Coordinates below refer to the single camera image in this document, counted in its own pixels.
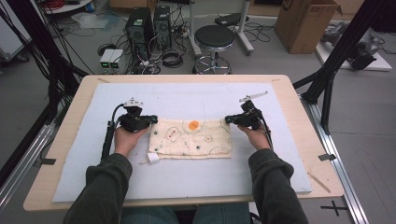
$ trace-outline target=white paper sheet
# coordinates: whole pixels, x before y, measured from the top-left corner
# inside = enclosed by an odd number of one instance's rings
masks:
[[[98,85],[67,155],[54,202],[72,202],[85,186],[88,166],[100,161],[106,124],[114,108],[134,97],[143,101],[142,115],[166,119],[220,119],[242,113],[239,99],[268,91],[253,99],[270,126],[277,155],[294,167],[291,185],[296,192],[312,191],[288,125],[271,84],[266,83],[168,83]],[[116,118],[125,114],[119,109]],[[162,199],[251,194],[248,157],[255,151],[235,125],[231,128],[230,159],[146,161],[149,134],[139,140],[129,160],[134,167],[126,199]]]

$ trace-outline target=desk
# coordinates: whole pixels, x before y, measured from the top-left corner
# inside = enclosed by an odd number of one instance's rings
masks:
[[[306,115],[304,108],[291,85],[288,77],[281,75],[233,75],[233,76],[196,76],[196,75],[163,75],[163,76],[88,76],[85,77],[70,105],[59,132],[57,133],[47,158],[57,161],[52,166],[43,165],[24,202],[27,211],[68,209],[71,203],[53,203],[52,197],[61,178],[64,161],[72,146],[78,126],[85,111],[90,105],[95,88],[99,83],[271,83],[276,97],[283,110],[285,120],[290,127],[291,135],[299,150],[304,168],[308,172],[313,191],[299,194],[299,198],[340,197],[343,187],[329,161],[320,161],[319,155],[324,154],[317,134]],[[145,205],[182,205],[199,203],[232,203],[251,202],[251,196],[183,198],[163,200],[126,201],[125,206]]]
[[[236,34],[242,41],[242,44],[247,49],[247,55],[250,55],[251,52],[254,51],[254,48],[251,46],[250,42],[248,41],[247,37],[244,34],[245,29],[245,19],[248,15],[248,6],[250,4],[250,0],[244,0],[242,9],[241,9],[241,20],[239,22],[239,28]],[[190,30],[189,30],[189,39],[194,50],[194,54],[196,57],[201,57],[202,52],[201,49],[195,44],[194,40],[194,33],[195,33],[195,26],[194,26],[194,17],[195,17],[195,0],[190,0]]]

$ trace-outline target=concrete floor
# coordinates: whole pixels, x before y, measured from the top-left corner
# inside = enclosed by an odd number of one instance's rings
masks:
[[[197,22],[214,24],[216,16],[203,17]],[[64,27],[73,34],[66,36],[82,60],[95,74],[102,74],[97,48],[110,41],[111,36],[121,35],[125,21],[119,20],[115,27],[107,30],[80,30],[76,24],[67,24],[70,19],[62,18]],[[250,22],[273,25],[276,19],[251,18]],[[288,54],[274,30],[265,32],[269,42],[252,42],[255,49],[250,56],[242,50],[239,42],[220,55],[233,67],[233,74],[287,75],[292,82],[316,72],[321,63],[315,53],[307,55]],[[384,47],[396,51],[396,36],[381,34],[386,40]],[[191,74],[194,56],[188,41],[184,63],[177,69],[164,68],[161,74]],[[395,55],[384,51],[379,54],[396,68]],[[74,63],[87,70],[74,55]],[[3,166],[14,148],[27,133],[30,126],[44,109],[48,99],[48,81],[36,68],[35,62],[12,62],[0,68],[0,166]],[[330,131],[346,167],[348,176],[356,190],[364,212],[371,223],[396,223],[396,70],[390,72],[352,71],[340,69],[335,78],[330,114]],[[297,90],[306,91],[307,87]],[[65,211],[26,212],[22,208],[24,198],[35,179],[38,168],[32,167],[19,185],[6,209],[0,214],[0,223],[60,223]],[[321,205],[332,205],[335,201],[345,206],[343,198],[302,200],[302,205],[311,223],[350,223],[348,211],[320,209]]]

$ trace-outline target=stool seat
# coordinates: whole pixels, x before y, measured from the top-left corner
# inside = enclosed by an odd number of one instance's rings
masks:
[[[195,43],[203,49],[227,49],[235,41],[233,31],[219,25],[207,25],[195,32]]]

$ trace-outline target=electronic equipment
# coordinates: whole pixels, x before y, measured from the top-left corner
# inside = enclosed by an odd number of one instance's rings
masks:
[[[131,48],[142,60],[148,60],[154,45],[150,40],[154,37],[151,14],[148,7],[134,7],[125,25]]]
[[[113,56],[113,52],[114,49],[106,49],[102,55],[102,58],[99,61],[103,69],[103,74],[105,75],[111,73],[110,60],[111,60],[111,56]]]
[[[256,5],[282,5],[283,0],[254,0]]]
[[[114,49],[113,55],[110,58],[110,67],[112,74],[120,74],[125,68],[125,60],[123,56],[123,49]]]
[[[154,11],[154,30],[157,36],[157,49],[172,48],[171,9],[169,6],[156,6]]]
[[[221,26],[237,25],[241,21],[241,13],[233,13],[228,16],[215,18],[215,23]]]
[[[334,47],[340,40],[347,27],[348,24],[345,24],[342,21],[336,26],[328,28],[324,32],[320,41],[323,43],[329,42]],[[366,31],[358,45],[355,46],[346,59],[346,61],[349,62],[352,68],[355,70],[362,70],[373,61],[376,61],[376,58],[373,55],[380,50],[379,38],[373,36],[371,32],[371,29]]]
[[[273,143],[271,139],[271,131],[268,129],[267,123],[265,122],[264,117],[262,116],[262,112],[260,109],[256,108],[256,106],[251,102],[252,99],[263,96],[268,92],[263,92],[251,96],[247,96],[243,99],[240,99],[239,102],[244,102],[241,107],[244,111],[242,114],[231,115],[225,117],[226,123],[233,123],[236,125],[241,125],[244,127],[251,127],[252,130],[256,131],[258,129],[263,129],[265,136],[267,137],[270,148],[273,148]]]
[[[114,132],[116,131],[118,124],[120,124],[122,128],[124,128],[127,132],[137,133],[140,130],[147,128],[150,124],[158,122],[158,117],[155,115],[151,115],[151,116],[140,115],[143,109],[139,106],[142,105],[143,102],[135,101],[133,97],[131,100],[125,102],[124,104],[118,105],[114,109],[111,120],[109,120],[107,123],[107,132],[106,132],[105,142],[103,143],[101,160],[105,159],[109,155],[111,142],[113,141],[113,135]],[[127,113],[121,115],[117,119],[117,121],[114,121],[114,117],[116,115],[117,110],[122,106],[124,109],[126,109]]]

